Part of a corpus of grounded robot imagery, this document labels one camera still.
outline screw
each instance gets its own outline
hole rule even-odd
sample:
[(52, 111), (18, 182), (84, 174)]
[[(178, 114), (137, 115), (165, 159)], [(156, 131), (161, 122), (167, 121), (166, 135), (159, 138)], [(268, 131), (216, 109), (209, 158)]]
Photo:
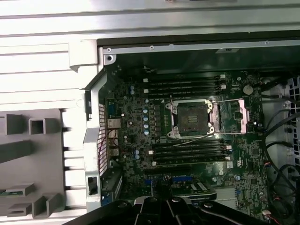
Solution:
[(127, 203), (126, 202), (121, 202), (119, 205), (118, 205), (118, 208), (124, 208), (127, 206)]
[(204, 207), (210, 209), (212, 208), (212, 204), (210, 202), (204, 203)]
[(175, 197), (175, 198), (172, 198), (172, 202), (174, 202), (174, 203), (178, 203), (178, 202), (180, 202), (180, 198), (178, 198), (178, 197)]

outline pcie slot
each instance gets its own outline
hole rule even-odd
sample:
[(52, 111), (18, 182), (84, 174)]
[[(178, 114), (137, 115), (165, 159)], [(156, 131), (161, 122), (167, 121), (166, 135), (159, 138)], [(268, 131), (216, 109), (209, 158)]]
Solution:
[(189, 174), (191, 172), (190, 166), (172, 166), (164, 168), (146, 169), (144, 170), (145, 175), (156, 175), (156, 174)]

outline electrolytic capacitor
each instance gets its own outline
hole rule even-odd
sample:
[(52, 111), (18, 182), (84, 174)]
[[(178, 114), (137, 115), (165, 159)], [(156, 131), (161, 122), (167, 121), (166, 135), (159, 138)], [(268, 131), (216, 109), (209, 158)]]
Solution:
[(240, 179), (241, 179), (239, 175), (235, 175), (234, 178), (236, 181), (240, 181)]

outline metal frame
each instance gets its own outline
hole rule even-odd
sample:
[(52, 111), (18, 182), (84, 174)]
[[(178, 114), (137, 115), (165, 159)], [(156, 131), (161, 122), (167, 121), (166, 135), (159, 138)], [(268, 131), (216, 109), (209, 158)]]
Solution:
[(78, 39), (300, 30), (297, 0), (1, 1), (0, 46)]

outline blue pcie slot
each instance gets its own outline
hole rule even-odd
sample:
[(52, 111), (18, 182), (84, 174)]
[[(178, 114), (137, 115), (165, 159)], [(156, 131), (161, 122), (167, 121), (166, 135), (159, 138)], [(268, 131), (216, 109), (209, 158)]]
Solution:
[[(190, 176), (182, 176), (182, 177), (173, 177), (173, 182), (181, 182), (181, 181), (192, 181), (193, 177)], [(145, 179), (145, 185), (151, 185), (151, 179)]]

